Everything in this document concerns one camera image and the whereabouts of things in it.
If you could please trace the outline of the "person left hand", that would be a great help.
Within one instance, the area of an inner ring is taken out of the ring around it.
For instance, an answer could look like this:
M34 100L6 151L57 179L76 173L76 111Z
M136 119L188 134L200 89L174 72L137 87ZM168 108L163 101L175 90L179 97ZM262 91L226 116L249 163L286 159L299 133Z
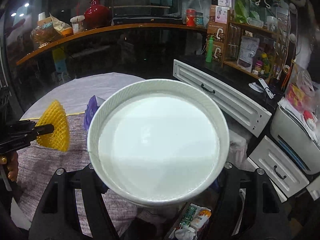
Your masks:
M11 181L16 181L18 176L18 154L17 152L11 152L7 155L1 155L1 165L7 167L8 178Z

